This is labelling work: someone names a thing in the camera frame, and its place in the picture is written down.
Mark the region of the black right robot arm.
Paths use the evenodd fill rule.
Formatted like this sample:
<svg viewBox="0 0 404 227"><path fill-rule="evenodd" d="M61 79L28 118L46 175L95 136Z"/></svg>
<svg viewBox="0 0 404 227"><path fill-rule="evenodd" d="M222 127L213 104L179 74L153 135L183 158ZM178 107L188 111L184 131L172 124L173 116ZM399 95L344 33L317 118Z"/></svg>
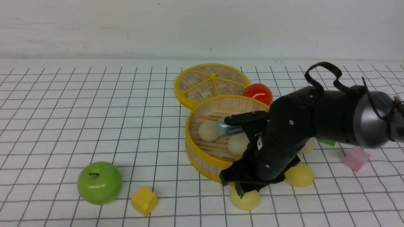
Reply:
<svg viewBox="0 0 404 227"><path fill-rule="evenodd" d="M298 152L311 138L362 148L403 142L403 102L356 86L356 95L315 92L305 87L276 99L268 111L230 115L220 121L225 135L244 133L249 144L241 158L219 173L239 196L285 180Z"/></svg>

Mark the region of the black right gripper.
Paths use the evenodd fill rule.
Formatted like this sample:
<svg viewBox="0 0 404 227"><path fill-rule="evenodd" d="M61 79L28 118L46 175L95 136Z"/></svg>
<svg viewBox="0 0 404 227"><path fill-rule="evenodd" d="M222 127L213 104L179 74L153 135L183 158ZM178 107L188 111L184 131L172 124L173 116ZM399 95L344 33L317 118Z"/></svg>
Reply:
<svg viewBox="0 0 404 227"><path fill-rule="evenodd" d="M242 157L219 174L223 185L234 183L238 196L277 181L315 134L310 112L254 111L224 118L228 125L241 125L249 139Z"/></svg>

